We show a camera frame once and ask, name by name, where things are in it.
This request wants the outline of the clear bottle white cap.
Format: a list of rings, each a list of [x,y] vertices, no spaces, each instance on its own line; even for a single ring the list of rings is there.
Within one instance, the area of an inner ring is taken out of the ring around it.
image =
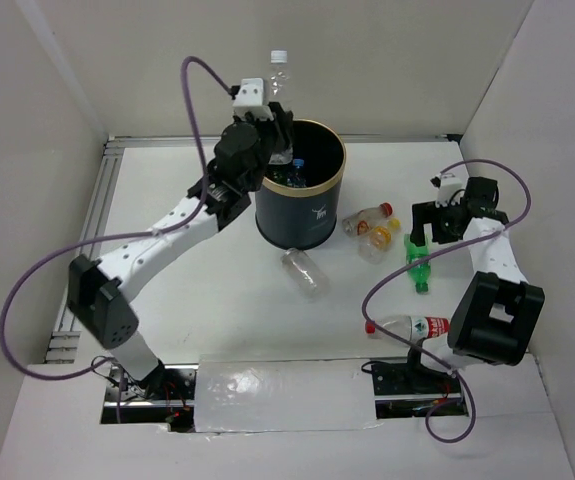
[[[269,76],[269,100],[280,102],[284,107],[291,108],[291,81],[288,72],[288,53],[286,50],[272,50],[270,53],[271,74]],[[270,160],[271,165],[282,166],[292,160]]]

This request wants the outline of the clear bottle blue label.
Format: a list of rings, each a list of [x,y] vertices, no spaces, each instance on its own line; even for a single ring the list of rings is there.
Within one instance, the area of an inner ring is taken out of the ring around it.
[[[305,161],[294,158],[286,176],[286,185],[291,188],[306,188],[307,179],[304,171]]]

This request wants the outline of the clear jar metal lid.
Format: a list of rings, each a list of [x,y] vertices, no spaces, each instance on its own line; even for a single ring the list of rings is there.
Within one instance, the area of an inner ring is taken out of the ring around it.
[[[328,276],[305,251],[288,249],[283,252],[280,261],[283,271],[303,297],[317,300],[328,293]]]

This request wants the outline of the green bottle barcode label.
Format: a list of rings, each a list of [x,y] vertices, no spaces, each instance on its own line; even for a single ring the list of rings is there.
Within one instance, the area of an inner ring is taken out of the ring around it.
[[[271,169],[267,172],[266,177],[278,185],[290,186],[292,184],[291,172],[289,169]]]

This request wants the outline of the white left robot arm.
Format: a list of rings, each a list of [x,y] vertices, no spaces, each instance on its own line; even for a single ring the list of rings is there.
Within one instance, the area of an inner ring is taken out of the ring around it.
[[[243,108],[222,132],[206,175],[144,237],[70,263],[68,309],[123,367],[139,397],[161,394],[172,376],[140,333],[132,301],[182,254],[236,220],[260,189],[271,156],[292,143],[293,114],[280,103]]]

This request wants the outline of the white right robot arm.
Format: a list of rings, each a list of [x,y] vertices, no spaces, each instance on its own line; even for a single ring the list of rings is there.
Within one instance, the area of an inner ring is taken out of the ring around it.
[[[433,201],[412,206],[412,229],[405,236],[406,261],[428,256],[425,226],[432,242],[464,242],[473,278],[450,320],[449,331],[419,340],[411,350],[403,379],[415,392],[427,391],[448,373],[472,364],[515,366],[522,361],[545,301],[518,267],[509,238],[507,215],[497,209],[498,184],[485,177],[463,183],[442,174],[432,180]]]

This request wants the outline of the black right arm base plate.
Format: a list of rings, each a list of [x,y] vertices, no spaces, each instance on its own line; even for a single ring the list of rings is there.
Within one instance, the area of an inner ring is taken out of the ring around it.
[[[438,405],[434,416],[468,414],[459,382],[445,373],[383,360],[370,360],[361,371],[371,378],[379,420],[425,417]]]

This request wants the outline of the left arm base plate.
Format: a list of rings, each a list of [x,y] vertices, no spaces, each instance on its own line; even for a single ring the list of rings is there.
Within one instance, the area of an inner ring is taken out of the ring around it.
[[[105,381],[100,414],[103,425],[161,424],[170,432],[194,433],[198,364],[168,365],[167,378],[155,393],[146,393],[117,367],[98,373]]]

